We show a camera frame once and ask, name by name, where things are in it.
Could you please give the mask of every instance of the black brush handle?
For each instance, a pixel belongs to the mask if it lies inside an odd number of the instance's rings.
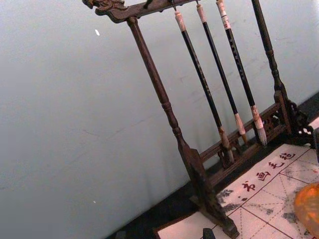
[[[206,33],[206,36],[207,36],[211,51],[213,52],[213,55],[214,55],[214,58],[215,58],[215,61],[216,61],[216,65],[217,65],[221,80],[222,80],[222,82],[224,84],[224,87],[225,87],[225,90],[226,90],[226,93],[227,93],[231,108],[232,108],[233,113],[235,115],[235,114],[238,113],[237,108],[236,108],[236,104],[235,104],[233,96],[231,94],[231,91],[230,91],[230,88],[229,88],[229,85],[228,85],[228,82],[227,82],[227,79],[226,79],[226,76],[225,76],[225,73],[224,73],[224,70],[223,70],[223,66],[221,65],[221,62],[219,60],[219,56],[218,56],[218,53],[217,53],[213,38],[212,38],[212,36],[210,34],[210,30],[209,30],[207,22],[203,22],[203,26],[204,26],[204,29],[205,29],[205,33]]]
[[[233,56],[234,56],[234,59],[235,59],[235,62],[236,62],[236,66],[237,66],[237,69],[238,69],[238,72],[239,72],[239,75],[240,75],[240,79],[241,79],[241,81],[243,83],[243,86],[244,86],[244,89],[245,89],[245,92],[246,92],[246,95],[247,95],[247,99],[248,99],[249,105],[250,106],[254,106],[255,105],[255,101],[254,101],[253,95],[251,93],[251,90],[250,90],[250,87],[249,87],[249,84],[248,84],[248,81],[247,81],[247,78],[246,78],[246,74],[245,74],[245,71],[244,71],[243,64],[242,64],[242,62],[240,60],[240,56],[239,56],[238,49],[237,49],[237,46],[236,46],[236,43],[235,43],[233,32],[232,32],[231,28],[227,29],[225,31],[226,31],[226,35],[227,35],[227,38],[228,38],[228,41],[229,41],[229,45],[231,47],[231,51],[233,53]]]
[[[193,45],[191,44],[191,41],[189,39],[187,31],[185,30],[185,31],[182,31],[181,33],[183,35],[183,38],[184,38],[184,41],[185,41],[186,46],[188,48],[189,54],[191,56],[191,59],[192,59],[192,61],[194,63],[194,66],[195,66],[196,72],[198,74],[198,77],[200,79],[201,85],[203,86],[206,98],[208,100],[210,109],[211,109],[211,111],[213,113],[213,116],[214,116],[214,119],[216,121],[217,127],[220,128],[220,127],[222,127],[222,124],[221,124],[221,121],[220,121],[220,118],[219,118],[219,115],[218,115],[218,112],[217,112],[213,97],[211,96],[209,87],[207,85],[203,70],[201,69],[201,66],[199,64],[199,61],[198,61],[198,58],[196,56],[195,50],[193,48]]]

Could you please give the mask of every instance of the calligraphy brush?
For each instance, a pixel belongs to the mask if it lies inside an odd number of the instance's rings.
[[[219,60],[219,56],[218,56],[218,53],[217,53],[213,38],[212,38],[212,36],[210,34],[210,30],[209,30],[209,27],[208,27],[208,24],[207,24],[207,21],[206,21],[206,16],[205,16],[205,13],[204,13],[204,9],[203,9],[202,5],[198,3],[198,0],[196,2],[197,2],[197,12],[198,12],[198,15],[200,17],[201,22],[203,23],[203,27],[204,27],[204,30],[205,30],[205,33],[206,33],[206,36],[207,36],[211,51],[213,52],[213,55],[214,55],[214,58],[215,58],[215,62],[216,62],[216,65],[217,65],[221,80],[222,80],[222,82],[224,84],[224,87],[225,87],[225,90],[226,90],[226,93],[227,93],[227,96],[228,96],[229,103],[230,103],[231,108],[233,110],[238,131],[239,131],[240,135],[242,136],[245,144],[247,144],[246,130],[245,130],[243,122],[242,122],[242,120],[241,120],[241,118],[240,118],[240,116],[238,114],[237,107],[236,107],[236,104],[234,102],[233,96],[231,94],[231,91],[230,91],[230,88],[229,88],[229,85],[228,85],[228,82],[227,82],[223,67],[222,67],[221,62]]]
[[[213,113],[215,122],[217,124],[217,128],[218,128],[218,132],[219,132],[219,135],[220,135],[220,138],[221,138],[222,145],[224,146],[224,148],[227,149],[228,158],[229,158],[230,162],[233,163],[234,162],[234,156],[233,156],[233,153],[232,153],[232,150],[231,150],[232,147],[230,146],[229,140],[227,138],[227,134],[226,134],[225,130],[222,127],[222,124],[221,124],[221,121],[220,121],[220,118],[219,118],[219,115],[218,115],[218,112],[217,112],[213,97],[212,97],[212,95],[210,93],[210,90],[209,90],[209,87],[207,85],[204,73],[203,73],[203,71],[201,69],[201,66],[199,64],[198,58],[196,56],[196,53],[194,51],[194,48],[193,48],[193,46],[191,44],[191,41],[190,41],[189,36],[188,36],[188,33],[186,31],[186,27],[185,27],[185,24],[183,22],[183,17],[181,15],[181,13],[179,11],[177,11],[173,0],[171,1],[171,3],[173,4],[174,10],[175,10],[175,19],[176,19],[176,21],[178,23],[178,26],[180,28],[180,31],[181,31],[181,33],[183,35],[184,41],[185,41],[186,46],[188,48],[189,54],[191,56],[191,59],[193,61],[194,66],[195,66],[195,69],[196,69],[196,72],[197,72],[198,77],[200,79],[200,82],[201,82],[201,84],[203,86],[203,89],[204,89],[206,98],[208,100],[210,109],[211,109],[211,111]]]
[[[265,129],[264,129],[263,121],[260,118],[260,115],[258,113],[257,107],[255,105],[255,101],[254,101],[253,95],[252,95],[252,93],[250,91],[250,88],[249,88],[249,84],[248,84],[248,81],[247,81],[247,78],[246,78],[244,67],[243,67],[243,64],[242,64],[242,62],[240,60],[240,56],[239,56],[239,53],[238,53],[238,50],[237,50],[237,46],[236,46],[236,43],[235,43],[233,32],[231,30],[231,26],[230,26],[230,23],[229,23],[229,20],[228,20],[228,16],[227,16],[226,11],[225,11],[224,2],[223,2],[223,0],[217,0],[216,3],[217,3],[217,6],[218,6],[218,10],[219,10],[221,19],[222,19],[223,24],[224,24],[226,35],[227,35],[227,38],[228,38],[228,41],[229,41],[229,45],[231,47],[231,50],[232,50],[236,65],[237,65],[237,69],[238,69],[241,81],[243,83],[243,86],[244,86],[244,89],[245,89],[245,92],[246,92],[246,96],[248,98],[248,102],[249,102],[249,105],[250,105],[251,113],[253,115],[253,121],[254,121],[256,129],[257,129],[259,140],[260,140],[260,142],[263,145],[266,145],[267,144],[267,137],[266,137],[266,132],[265,132]]]

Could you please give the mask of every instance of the brush handle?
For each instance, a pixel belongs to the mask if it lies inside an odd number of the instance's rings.
[[[189,51],[189,54],[191,56],[191,59],[193,61],[193,64],[195,66],[195,69],[196,69],[196,72],[198,74],[198,77],[200,79],[200,82],[202,84],[202,87],[204,89],[204,92],[205,92],[205,95],[206,95],[206,98],[208,100],[208,103],[209,103],[209,106],[210,106],[210,109],[213,113],[213,116],[214,116],[214,119],[216,121],[216,124],[217,124],[217,127],[218,128],[221,128],[222,127],[222,124],[221,124],[221,121],[220,121],[220,118],[219,118],[219,115],[218,115],[218,112],[217,112],[217,109],[216,109],[216,106],[215,106],[215,103],[214,103],[214,100],[213,100],[213,97],[210,93],[210,90],[209,90],[209,87],[208,87],[208,84],[206,82],[206,79],[205,79],[205,76],[204,76],[204,73],[203,73],[203,70],[199,64],[199,61],[198,61],[198,58],[196,56],[196,53],[195,53],[195,50],[193,48],[193,45],[191,44],[191,41],[189,39],[189,36],[188,36],[188,33],[186,31],[186,28],[185,28],[185,24],[184,24],[184,21],[183,21],[183,18],[182,18],[182,15],[179,11],[176,11],[175,12],[175,18],[176,18],[176,21],[179,25],[179,29],[181,30],[181,33],[183,35],[183,38],[184,38],[184,41],[185,41],[185,44],[188,48],[188,51]]]
[[[228,16],[227,16],[226,11],[225,11],[223,0],[218,0],[216,3],[217,3],[217,6],[218,6],[218,9],[219,9],[219,13],[220,13],[220,16],[222,18],[223,24],[224,24],[226,35],[227,35],[227,38],[228,38],[228,41],[229,41],[229,45],[231,47],[231,50],[232,50],[232,53],[233,53],[233,56],[234,56],[234,59],[235,59],[235,62],[236,62],[236,66],[237,66],[237,69],[238,69],[238,72],[239,72],[239,75],[240,75],[240,79],[241,79],[241,81],[243,83],[243,86],[244,86],[244,89],[245,89],[245,92],[246,92],[246,96],[247,96],[249,105],[250,105],[250,107],[252,107],[252,106],[255,105],[255,101],[254,101],[253,95],[251,93],[251,90],[250,90],[250,87],[249,87],[249,84],[248,84],[248,81],[247,81],[247,78],[246,78],[246,74],[245,74],[245,71],[244,71],[244,67],[243,67],[243,64],[241,62],[241,59],[240,59],[240,56],[239,56],[239,53],[238,53],[238,49],[237,49],[237,46],[236,46],[236,43],[235,43],[233,32],[231,30],[231,26],[230,26],[230,23],[229,23],[229,20],[228,20]]]
[[[207,21],[206,21],[206,17],[205,17],[205,13],[204,13],[202,5],[200,5],[200,4],[197,5],[197,12],[198,12],[198,15],[200,17],[201,22],[203,23],[203,27],[204,27],[204,30],[205,30],[205,33],[206,33],[206,36],[207,36],[207,39],[208,39],[208,43],[210,45],[210,49],[211,49],[211,51],[213,53],[213,56],[215,58],[215,62],[216,62],[216,65],[217,65],[221,80],[222,80],[222,82],[224,84],[228,100],[230,102],[231,108],[232,108],[233,113],[235,115],[235,114],[238,113],[237,108],[236,108],[236,104],[235,104],[235,101],[234,101],[233,96],[231,94],[231,91],[230,91],[230,88],[229,88],[229,85],[228,85],[228,82],[227,82],[223,67],[221,65],[221,62],[220,62],[220,59],[219,59],[219,56],[218,56],[218,53],[217,53],[213,38],[212,38],[212,36],[210,34],[210,30],[209,30],[209,27],[208,27],[208,24],[207,24]]]

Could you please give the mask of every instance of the brush tip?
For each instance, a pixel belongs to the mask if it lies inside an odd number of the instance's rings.
[[[266,137],[266,132],[264,128],[259,128],[257,129],[258,132],[258,137],[260,142],[262,143],[263,146],[267,145],[267,137]]]
[[[231,163],[234,163],[235,162],[234,155],[233,155],[233,152],[231,151],[231,149],[227,151],[227,155],[228,155],[229,161]]]

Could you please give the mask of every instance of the wooden post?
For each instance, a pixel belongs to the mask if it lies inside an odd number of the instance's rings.
[[[279,71],[277,69],[277,62],[275,60],[275,55],[273,51],[273,46],[270,41],[269,33],[267,30],[267,26],[265,23],[264,15],[260,7],[259,0],[252,0],[258,28],[260,31],[261,39],[263,41],[263,45],[265,48],[265,52],[269,61],[269,66],[271,69],[271,73],[274,77],[275,81],[275,91],[279,90],[281,91],[285,103],[287,103],[287,92],[284,83],[281,81],[280,76],[279,76]]]
[[[183,159],[183,162],[185,164],[185,167],[187,169],[187,172],[189,174],[189,177],[192,181],[193,187],[195,188],[196,193],[198,193],[198,187],[194,183],[194,175],[192,173],[192,170],[190,168],[189,163],[192,161],[198,161],[200,162],[200,157],[196,149],[191,149],[189,145],[186,143],[184,140],[180,127],[178,126],[177,119],[173,113],[171,104],[169,102],[167,93],[165,91],[164,85],[160,79],[159,73],[156,69],[156,66],[153,62],[153,59],[151,57],[151,54],[146,46],[146,43],[144,41],[143,35],[141,33],[141,30],[138,25],[138,20],[136,17],[130,17],[127,19],[127,23],[133,33],[133,36],[135,38],[136,44],[140,50],[141,56],[144,60],[144,64],[146,66],[146,69],[149,73],[150,79],[153,83],[154,89],[156,91],[156,94],[159,98],[159,101],[161,103],[161,106],[163,107],[167,119],[169,122],[169,125],[172,128],[172,131],[177,139],[177,144],[178,144],[178,150],[179,153]]]

